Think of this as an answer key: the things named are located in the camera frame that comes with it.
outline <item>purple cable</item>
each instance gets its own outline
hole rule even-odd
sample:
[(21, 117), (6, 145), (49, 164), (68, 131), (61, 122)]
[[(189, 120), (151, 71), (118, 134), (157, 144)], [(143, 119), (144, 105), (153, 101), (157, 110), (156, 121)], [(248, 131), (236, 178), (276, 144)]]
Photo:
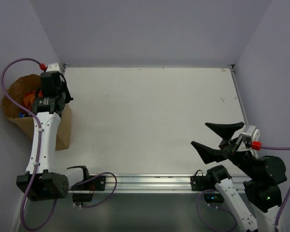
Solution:
[(261, 149), (277, 150), (277, 151), (290, 151), (290, 146), (283, 147), (283, 146), (263, 146), (263, 145), (261, 145)]
[(214, 231), (214, 232), (231, 232), (231, 231), (233, 231), (233, 230), (236, 228), (236, 226), (237, 226), (237, 221), (236, 221), (234, 215), (233, 215), (229, 210), (227, 210), (227, 209), (225, 209), (225, 208), (218, 207), (219, 210), (222, 210), (222, 211), (224, 211), (224, 212), (230, 214), (230, 215), (232, 216), (232, 218), (234, 218), (234, 220), (235, 220), (235, 224), (232, 226), (231, 229), (228, 229), (228, 230), (226, 230), (226, 231), (219, 231), (219, 230), (216, 230), (216, 229), (215, 229), (214, 227), (212, 227), (211, 225), (209, 225), (209, 224), (204, 220), (204, 218), (202, 217), (202, 214), (200, 213), (200, 210), (199, 210), (199, 201), (201, 200), (201, 197), (202, 197), (205, 193), (207, 193), (207, 192), (218, 192), (218, 191), (217, 191), (217, 190), (214, 190), (214, 189), (208, 189), (208, 190), (205, 190), (205, 191), (203, 191), (203, 192), (201, 192), (201, 193), (199, 194), (198, 199), (197, 199), (197, 202), (196, 202), (196, 209), (197, 209), (197, 213), (198, 213), (198, 216), (199, 216), (201, 222), (203, 222), (203, 224), (204, 224), (207, 228), (209, 228), (210, 230), (212, 230), (212, 231)]
[[(41, 127), (41, 122), (39, 121), (39, 119), (37, 118), (37, 116), (31, 112), (30, 110), (26, 109), (25, 107), (23, 107), (22, 105), (18, 104), (16, 101), (14, 101), (11, 96), (7, 93), (6, 91), (6, 88), (4, 86), (4, 75), (6, 73), (6, 71), (8, 70), (9, 67), (11, 67), (13, 64), (15, 63), (18, 63), (20, 61), (24, 61), (24, 60), (30, 60), (30, 61), (33, 61), (33, 62), (36, 62), (38, 65), (41, 65), (40, 62), (38, 62), (37, 60), (35, 59), (32, 59), (32, 58), (21, 58), (21, 59), (17, 59), (17, 60), (14, 60), (13, 62), (9, 63), (2, 71), (2, 74), (1, 74), (1, 77), (0, 77), (0, 84), (1, 84), (1, 88), (2, 88), (2, 92), (5, 94), (5, 96), (13, 103), (15, 104), (16, 106), (18, 106), (20, 109), (24, 110), (25, 112), (27, 112), (30, 116), (32, 116), (37, 124), (38, 124), (38, 127), (39, 128), (42, 128)], [(39, 131), (39, 137), (38, 137), (38, 146), (37, 146), (37, 155), (35, 157), (35, 162), (36, 163), (39, 163), (39, 158), (40, 158), (40, 151), (41, 151), (41, 140), (42, 140), (42, 132)], [(30, 191), (30, 188), (32, 186), (32, 183), (33, 183), (33, 180), (35, 178), (35, 175), (37, 173), (37, 170), (38, 170), (38, 166), (35, 165), (34, 166), (34, 169), (33, 169), (33, 173), (32, 173), (32, 176), (31, 176), (31, 179), (29, 181), (29, 184), (26, 188), (26, 191), (25, 191), (25, 194), (24, 194), (24, 197), (23, 197), (23, 200), (21, 202), (21, 206), (20, 206), (20, 221), (21, 221), (21, 224), (23, 225), (23, 227), (27, 230), (27, 231), (37, 231), (39, 229), (41, 229), (51, 218), (54, 210), (55, 210), (55, 206), (56, 206), (56, 202), (57, 200), (54, 201), (54, 204), (53, 204), (53, 207), (52, 207), (52, 210), (49, 214), (49, 216), (47, 217), (47, 219), (45, 220), (45, 222), (43, 222), (40, 226), (36, 227), (36, 228), (30, 228), (27, 226), (26, 222), (25, 222), (25, 216), (24, 216), (24, 210), (25, 210), (25, 204), (26, 204), (26, 198), (28, 196), (28, 193)]]
[(99, 176), (105, 175), (105, 174), (112, 175), (114, 177), (114, 179), (115, 179), (115, 185), (114, 185), (114, 188), (113, 188), (112, 192), (105, 199), (103, 199), (102, 201), (100, 201), (98, 203), (95, 203), (95, 204), (92, 204), (92, 205), (82, 205), (81, 206), (82, 208), (92, 208), (92, 207), (95, 207), (95, 206), (97, 206), (99, 204), (102, 204), (103, 202), (105, 202), (106, 200), (108, 200), (113, 195), (113, 193), (114, 193), (114, 191), (116, 189), (116, 186), (117, 186), (117, 178), (116, 178), (116, 176), (113, 173), (104, 172), (104, 173), (98, 174), (98, 175), (96, 175), (96, 176), (94, 176), (94, 177), (92, 177), (92, 178), (90, 178), (88, 180), (85, 180), (83, 182), (80, 182), (80, 183), (77, 183), (77, 184), (74, 185), (74, 186), (78, 186), (78, 185), (85, 184), (85, 183), (90, 182), (90, 181), (93, 181), (94, 179), (98, 178)]
[(280, 207), (280, 209), (279, 209), (279, 211), (277, 213), (277, 216), (276, 216), (276, 219), (275, 219), (275, 232), (278, 232), (277, 226), (278, 226), (278, 223), (279, 223), (279, 219), (281, 217), (282, 211), (284, 210), (284, 208), (285, 208), (285, 206), (287, 204), (287, 201), (288, 201), (289, 197), (290, 197), (290, 187), (289, 187), (287, 195), (286, 195), (286, 197), (285, 197), (285, 199), (284, 199), (284, 201), (283, 201), (283, 203), (282, 203), (282, 205), (281, 205), (281, 207)]

